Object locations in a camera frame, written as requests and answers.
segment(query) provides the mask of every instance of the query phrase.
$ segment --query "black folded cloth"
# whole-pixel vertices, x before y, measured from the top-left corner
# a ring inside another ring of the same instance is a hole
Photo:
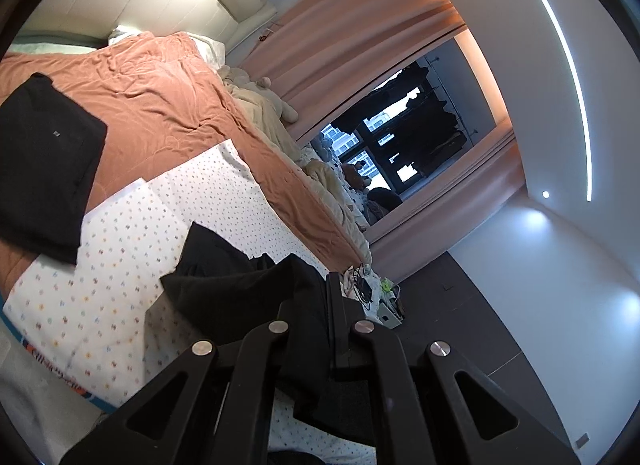
[[[107,126],[34,73],[0,105],[0,237],[76,264]]]
[[[283,450],[267,454],[267,465],[324,465],[324,461],[313,454]]]
[[[274,320],[289,301],[289,337],[278,387],[294,416],[338,437],[373,445],[366,382],[329,379],[326,283],[295,254],[278,264],[250,259],[221,236],[191,224],[180,262],[160,279],[176,309],[217,345],[241,340]]]

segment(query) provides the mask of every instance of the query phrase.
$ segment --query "dark floor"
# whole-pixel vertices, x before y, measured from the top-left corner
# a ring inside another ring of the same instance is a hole
[[[444,340],[567,445],[542,383],[493,308],[448,252],[400,283],[406,319],[397,328],[409,360]]]

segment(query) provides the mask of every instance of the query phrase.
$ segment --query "mattress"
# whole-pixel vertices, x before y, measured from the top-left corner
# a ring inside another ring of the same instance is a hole
[[[83,55],[7,54],[0,100],[35,71],[108,125],[88,210],[138,178],[148,182],[230,138],[270,206],[327,268],[361,264],[353,240],[310,184],[261,140],[187,35],[145,32]],[[35,255],[0,241],[5,299]]]
[[[23,344],[62,369],[103,409],[128,400],[200,336],[161,292],[191,222],[249,257],[299,255],[327,268],[270,207],[231,140],[150,182],[138,180],[85,216],[76,268],[39,256],[3,313]],[[329,463],[375,463],[375,451],[325,434],[274,399],[270,448],[311,451]]]

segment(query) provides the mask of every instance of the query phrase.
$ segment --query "black garment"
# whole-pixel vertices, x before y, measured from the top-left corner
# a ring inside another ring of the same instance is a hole
[[[436,98],[426,99],[404,112],[388,132],[394,138],[382,146],[384,156],[394,156],[394,167],[426,163],[430,153],[458,132],[458,119],[442,108],[446,104]]]
[[[294,254],[277,265],[266,254],[249,259],[193,223],[176,270],[160,281],[176,309],[218,345],[274,320],[280,304],[289,300],[289,337],[278,387],[295,400],[295,417],[373,445],[367,385],[328,380],[326,284],[315,268]],[[360,390],[354,393],[354,387]]]
[[[462,132],[455,132],[449,140],[429,153],[423,154],[414,162],[414,169],[423,176],[430,175],[444,164],[466,144],[466,137]]]
[[[76,264],[107,126],[34,73],[0,105],[0,236]]]
[[[371,189],[367,193],[367,200],[371,200],[382,205],[388,211],[392,211],[402,204],[402,198],[400,198],[398,194],[392,190],[385,189],[384,187]]]
[[[374,117],[386,107],[406,97],[411,90],[419,87],[428,73],[429,68],[420,68],[416,63],[410,64],[395,79],[391,79],[382,88],[373,90],[356,102],[335,119],[332,126],[342,132],[353,133],[363,120]]]
[[[319,457],[295,450],[267,454],[267,465],[324,465]]]

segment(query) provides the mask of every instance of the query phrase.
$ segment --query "metal screw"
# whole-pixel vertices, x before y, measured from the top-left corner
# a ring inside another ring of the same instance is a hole
[[[191,346],[191,351],[193,351],[197,356],[203,357],[204,355],[209,355],[213,351],[213,344],[208,340],[199,340]]]
[[[431,353],[437,357],[446,357],[451,353],[451,346],[441,340],[434,342],[430,347]]]
[[[289,329],[289,325],[283,320],[275,320],[269,325],[271,333],[285,333]]]
[[[359,320],[356,323],[355,329],[358,333],[371,333],[375,326],[370,320]]]

